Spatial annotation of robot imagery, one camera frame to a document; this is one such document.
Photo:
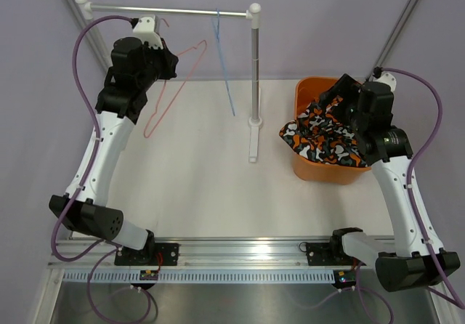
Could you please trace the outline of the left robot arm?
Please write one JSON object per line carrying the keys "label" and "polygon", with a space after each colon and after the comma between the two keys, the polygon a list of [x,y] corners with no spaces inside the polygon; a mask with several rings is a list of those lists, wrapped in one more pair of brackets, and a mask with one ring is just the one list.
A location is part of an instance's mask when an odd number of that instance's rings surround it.
{"label": "left robot arm", "polygon": [[53,195],[49,209],[58,225],[72,232],[131,249],[146,265],[155,259],[149,231],[132,224],[124,213],[107,206],[110,182],[120,154],[147,103],[147,91],[158,80],[176,77],[178,57],[164,39],[117,40],[104,86],[91,109],[94,129],[76,175],[63,195]]}

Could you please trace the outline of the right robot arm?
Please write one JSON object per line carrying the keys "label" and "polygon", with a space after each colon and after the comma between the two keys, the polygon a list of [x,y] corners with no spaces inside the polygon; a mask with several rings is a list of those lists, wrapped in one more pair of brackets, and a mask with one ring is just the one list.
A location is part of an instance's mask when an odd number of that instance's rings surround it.
{"label": "right robot arm", "polygon": [[388,292],[437,285],[461,266],[458,254],[444,249],[429,220],[408,136],[392,125],[395,86],[395,78],[388,73],[377,73],[376,79],[364,83],[344,74],[319,101],[325,108],[341,98],[334,117],[353,131],[360,154],[381,188],[395,237],[395,247],[389,251],[359,228],[334,230],[329,255],[339,264],[351,258],[363,262],[375,270]]}

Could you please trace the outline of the blue wire hanger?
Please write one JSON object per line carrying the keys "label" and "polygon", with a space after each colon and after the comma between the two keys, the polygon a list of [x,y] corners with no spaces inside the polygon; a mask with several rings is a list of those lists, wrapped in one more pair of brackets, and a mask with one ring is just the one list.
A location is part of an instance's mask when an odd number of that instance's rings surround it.
{"label": "blue wire hanger", "polygon": [[227,93],[228,102],[230,104],[232,116],[235,117],[236,116],[235,105],[234,105],[233,97],[230,91],[230,81],[228,77],[227,66],[225,64],[225,56],[222,50],[222,42],[221,42],[221,35],[220,35],[220,20],[221,20],[220,12],[218,9],[216,9],[215,18],[211,20],[211,24],[212,24],[212,29],[214,32],[215,44],[217,48],[219,63],[222,69],[222,76],[223,76],[223,80],[225,83],[225,90]]}

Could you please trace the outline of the pink wire hanger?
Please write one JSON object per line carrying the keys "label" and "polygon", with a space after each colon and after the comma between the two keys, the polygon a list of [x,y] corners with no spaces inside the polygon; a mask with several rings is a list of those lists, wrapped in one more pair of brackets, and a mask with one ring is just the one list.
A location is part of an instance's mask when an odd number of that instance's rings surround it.
{"label": "pink wire hanger", "polygon": [[176,86],[171,87],[172,82],[164,81],[163,86],[158,94],[155,101],[155,106],[142,131],[142,136],[145,139],[150,139],[157,128],[160,126],[162,120],[166,117],[167,113],[172,108],[173,104],[177,100],[179,94],[184,89],[186,83],[190,81],[197,71],[199,64],[201,63],[209,44],[207,40],[202,39],[197,44],[192,45],[185,50],[182,50],[177,54],[181,62],[185,61],[186,57],[194,57],[193,64],[191,65],[188,74],[183,81],[177,83]]}

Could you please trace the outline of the orange black camouflage shorts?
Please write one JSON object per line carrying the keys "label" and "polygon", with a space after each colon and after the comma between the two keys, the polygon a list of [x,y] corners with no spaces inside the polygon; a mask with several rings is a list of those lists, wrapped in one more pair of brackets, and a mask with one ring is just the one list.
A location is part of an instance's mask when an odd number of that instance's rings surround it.
{"label": "orange black camouflage shorts", "polygon": [[300,157],[319,164],[366,169],[368,164],[360,155],[355,134],[334,116],[342,101],[334,97],[322,108],[323,93],[334,84],[334,78],[309,77],[296,86],[295,118],[279,131],[279,137]]}

